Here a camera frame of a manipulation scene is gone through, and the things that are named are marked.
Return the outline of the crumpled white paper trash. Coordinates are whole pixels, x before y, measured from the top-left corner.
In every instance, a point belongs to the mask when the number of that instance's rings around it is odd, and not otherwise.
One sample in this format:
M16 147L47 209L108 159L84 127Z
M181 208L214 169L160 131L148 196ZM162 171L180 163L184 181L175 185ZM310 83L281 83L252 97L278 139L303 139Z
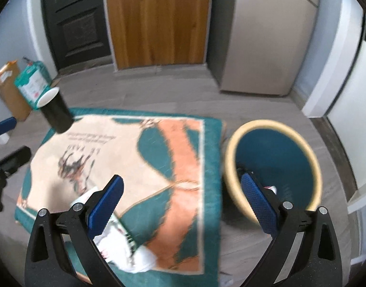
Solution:
M156 266L156 255L146 246L139 246L114 213L93 242L106 262L121 271L135 274Z

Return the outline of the teal yellow-rimmed trash bin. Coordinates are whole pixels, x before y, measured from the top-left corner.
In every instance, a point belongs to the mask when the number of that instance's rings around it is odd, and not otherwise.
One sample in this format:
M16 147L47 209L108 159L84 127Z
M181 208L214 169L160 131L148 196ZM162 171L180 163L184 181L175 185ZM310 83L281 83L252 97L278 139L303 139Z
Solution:
M293 128L258 119L240 126L226 146L223 180L236 208L258 223L241 188L238 168L254 173L264 187L276 187L281 201L304 210L316 210L322 198L319 161L308 142Z

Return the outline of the brown cardboard box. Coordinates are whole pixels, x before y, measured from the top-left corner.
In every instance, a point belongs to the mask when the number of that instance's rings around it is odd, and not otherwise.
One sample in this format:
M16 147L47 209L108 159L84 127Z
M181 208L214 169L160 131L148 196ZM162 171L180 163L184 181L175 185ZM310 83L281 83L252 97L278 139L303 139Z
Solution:
M20 74L17 61L8 61L0 69L0 97L18 121L25 121L31 113L31 107L15 86L15 79Z

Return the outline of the black paper cup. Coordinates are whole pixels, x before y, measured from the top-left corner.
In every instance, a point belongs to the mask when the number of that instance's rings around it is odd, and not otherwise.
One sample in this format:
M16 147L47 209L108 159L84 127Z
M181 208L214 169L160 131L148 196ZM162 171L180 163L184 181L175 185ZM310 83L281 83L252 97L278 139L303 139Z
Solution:
M37 102L49 125L56 133L68 131L74 123L74 117L66 105L58 87L51 88L45 92Z

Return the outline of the teal tissue pack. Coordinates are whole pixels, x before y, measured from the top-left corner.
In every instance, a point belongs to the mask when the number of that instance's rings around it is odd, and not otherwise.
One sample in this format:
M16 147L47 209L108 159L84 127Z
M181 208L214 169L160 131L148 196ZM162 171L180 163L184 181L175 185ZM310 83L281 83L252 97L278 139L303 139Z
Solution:
M33 110L38 110L40 97L51 88L52 78L42 61L22 58L27 66L14 81L16 88Z

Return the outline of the teal orange patterned rug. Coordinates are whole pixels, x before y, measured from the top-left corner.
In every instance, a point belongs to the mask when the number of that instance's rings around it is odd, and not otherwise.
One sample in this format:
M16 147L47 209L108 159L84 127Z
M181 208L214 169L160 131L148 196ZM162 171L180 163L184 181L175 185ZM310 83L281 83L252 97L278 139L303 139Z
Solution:
M182 114L73 108L65 133L49 131L17 199L15 219L32 230L37 213L68 210L124 180L114 214L156 266L128 273L127 286L217 286L221 217L221 120Z

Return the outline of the black entrance door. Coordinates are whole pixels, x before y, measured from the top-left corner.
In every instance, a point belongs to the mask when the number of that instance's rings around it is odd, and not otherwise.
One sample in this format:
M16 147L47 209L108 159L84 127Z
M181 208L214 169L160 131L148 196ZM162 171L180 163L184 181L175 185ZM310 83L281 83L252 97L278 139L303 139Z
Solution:
M103 0L42 0L42 8L58 70L110 56Z

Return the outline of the white interior door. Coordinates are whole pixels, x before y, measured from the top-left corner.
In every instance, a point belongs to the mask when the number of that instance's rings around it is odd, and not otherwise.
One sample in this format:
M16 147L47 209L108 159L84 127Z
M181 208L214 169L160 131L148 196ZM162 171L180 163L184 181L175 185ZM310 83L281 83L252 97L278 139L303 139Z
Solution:
M353 69L328 119L348 157L358 188L366 184L366 21Z

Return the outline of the wooden cabinet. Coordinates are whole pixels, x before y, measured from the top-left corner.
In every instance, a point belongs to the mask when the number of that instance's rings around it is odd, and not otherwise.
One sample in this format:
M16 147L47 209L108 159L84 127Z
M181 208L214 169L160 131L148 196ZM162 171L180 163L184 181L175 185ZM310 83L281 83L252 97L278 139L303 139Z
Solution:
M105 0L117 70L203 64L211 0Z

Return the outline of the beige refrigerator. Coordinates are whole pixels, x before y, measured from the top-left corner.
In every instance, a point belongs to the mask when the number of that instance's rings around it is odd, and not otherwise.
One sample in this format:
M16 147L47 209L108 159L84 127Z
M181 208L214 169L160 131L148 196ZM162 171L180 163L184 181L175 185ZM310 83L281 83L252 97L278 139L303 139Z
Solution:
M319 0L212 0L206 63L222 91L285 96L306 55Z

